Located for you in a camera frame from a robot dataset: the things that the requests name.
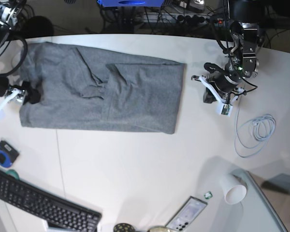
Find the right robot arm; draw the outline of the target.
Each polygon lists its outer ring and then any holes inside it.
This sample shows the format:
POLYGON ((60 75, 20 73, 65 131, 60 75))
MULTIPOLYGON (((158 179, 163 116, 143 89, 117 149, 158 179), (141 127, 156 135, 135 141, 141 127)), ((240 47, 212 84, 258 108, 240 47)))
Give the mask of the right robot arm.
POLYGON ((18 86, 10 85, 8 79, 9 75, 15 73, 20 68, 28 53, 26 40, 14 31, 14 27, 17 24, 17 16, 22 12, 25 5, 25 0, 0 0, 0 48, 6 41, 17 39, 22 42, 24 49, 17 65, 9 72, 0 73, 0 97, 5 95, 11 96, 15 93, 17 98, 24 100, 24 103, 36 104, 40 101, 41 95, 38 90, 32 88, 28 81, 18 86))

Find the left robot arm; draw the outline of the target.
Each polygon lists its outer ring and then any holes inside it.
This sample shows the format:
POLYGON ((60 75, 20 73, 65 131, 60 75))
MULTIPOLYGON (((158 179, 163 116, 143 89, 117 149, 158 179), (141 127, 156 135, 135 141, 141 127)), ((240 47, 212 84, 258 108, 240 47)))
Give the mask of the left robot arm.
POLYGON ((224 0, 222 10, 222 13, 210 17, 210 25, 219 47, 228 57, 228 63, 224 68, 214 63, 204 64, 209 72, 205 78, 209 86, 203 95, 204 103, 217 101, 215 93, 226 103, 231 102, 231 95, 246 95, 247 91, 241 92, 238 86, 249 84, 248 79, 258 73, 257 48, 264 41, 259 27, 265 18, 264 3, 261 0, 224 0), (232 38, 233 46, 222 44, 215 27, 219 18, 223 19, 225 38, 232 38))

